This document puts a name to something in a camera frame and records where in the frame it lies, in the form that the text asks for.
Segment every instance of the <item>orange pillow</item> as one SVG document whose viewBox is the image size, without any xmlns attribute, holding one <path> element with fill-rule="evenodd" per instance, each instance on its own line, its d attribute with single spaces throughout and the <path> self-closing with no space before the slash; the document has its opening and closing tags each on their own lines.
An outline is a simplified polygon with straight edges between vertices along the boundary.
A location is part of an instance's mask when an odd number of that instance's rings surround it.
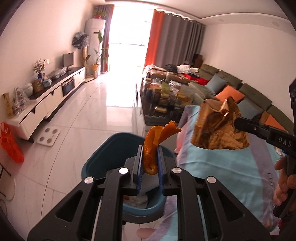
<svg viewBox="0 0 296 241">
<path fill-rule="evenodd" d="M 280 123 L 278 123 L 278 122 L 276 121 L 276 119 L 275 119 L 272 115 L 269 115 L 269 116 L 268 116 L 268 118 L 267 118 L 267 120 L 265 121 L 264 124 L 265 124 L 265 125 L 272 126 L 272 127 L 275 127 L 275 128 L 280 129 L 280 130 L 282 130 L 282 131 L 286 131 L 286 132 L 288 132 L 284 127 L 281 126 Z"/>
<path fill-rule="evenodd" d="M 243 93 L 239 92 L 238 90 L 231 87 L 230 85 L 226 86 L 224 90 L 222 90 L 218 95 L 215 95 L 215 97 L 221 102 L 224 102 L 225 99 L 228 98 L 229 96 L 231 96 L 236 103 L 244 98 Z"/>
</svg>

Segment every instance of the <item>white wall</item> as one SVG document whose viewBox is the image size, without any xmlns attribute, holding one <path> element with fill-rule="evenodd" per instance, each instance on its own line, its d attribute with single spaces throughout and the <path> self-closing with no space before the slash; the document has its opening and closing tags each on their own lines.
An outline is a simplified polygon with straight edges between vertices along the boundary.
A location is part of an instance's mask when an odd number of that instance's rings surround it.
<svg viewBox="0 0 296 241">
<path fill-rule="evenodd" d="M 256 88 L 293 120 L 288 88 L 296 77 L 294 36 L 258 25 L 207 25 L 200 54 L 204 63 Z"/>
<path fill-rule="evenodd" d="M 62 55 L 74 52 L 74 66 L 82 66 L 81 50 L 71 46 L 75 32 L 83 31 L 93 6 L 88 0 L 25 0 L 0 37 L 0 94 L 35 79 L 40 58 L 54 59 L 48 74 L 62 65 Z M 6 118 L 0 101 L 0 121 Z"/>
</svg>

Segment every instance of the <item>orange curtain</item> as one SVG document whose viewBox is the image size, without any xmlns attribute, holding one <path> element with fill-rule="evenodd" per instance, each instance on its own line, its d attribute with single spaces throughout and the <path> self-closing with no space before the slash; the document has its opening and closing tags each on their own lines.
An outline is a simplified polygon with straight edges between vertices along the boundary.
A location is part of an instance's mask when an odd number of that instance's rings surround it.
<svg viewBox="0 0 296 241">
<path fill-rule="evenodd" d="M 164 12 L 154 10 L 144 66 L 151 65 L 155 62 L 158 43 L 161 35 L 161 30 L 163 27 L 164 15 Z"/>
</svg>

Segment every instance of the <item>brown paper bag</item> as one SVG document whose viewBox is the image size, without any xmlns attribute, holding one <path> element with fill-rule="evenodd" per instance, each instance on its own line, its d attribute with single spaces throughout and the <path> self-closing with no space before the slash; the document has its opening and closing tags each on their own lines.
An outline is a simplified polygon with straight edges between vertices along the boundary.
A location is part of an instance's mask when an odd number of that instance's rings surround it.
<svg viewBox="0 0 296 241">
<path fill-rule="evenodd" d="M 200 105 L 191 143 L 204 149 L 243 149 L 249 146 L 245 132 L 234 127 L 234 120 L 241 117 L 232 97 L 224 103 L 207 99 Z"/>
</svg>

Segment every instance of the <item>human hand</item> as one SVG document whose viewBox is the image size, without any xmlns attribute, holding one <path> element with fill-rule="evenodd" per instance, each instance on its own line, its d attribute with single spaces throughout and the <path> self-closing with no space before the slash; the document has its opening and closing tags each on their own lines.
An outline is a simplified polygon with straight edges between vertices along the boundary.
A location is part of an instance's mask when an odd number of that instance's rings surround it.
<svg viewBox="0 0 296 241">
<path fill-rule="evenodd" d="M 274 203 L 280 206 L 288 197 L 288 189 L 296 189 L 296 175 L 286 174 L 287 169 L 287 157 L 283 157 L 275 164 L 275 169 L 280 170 L 278 183 L 274 191 Z M 289 208 L 289 212 L 296 211 L 296 200 L 292 203 Z"/>
</svg>

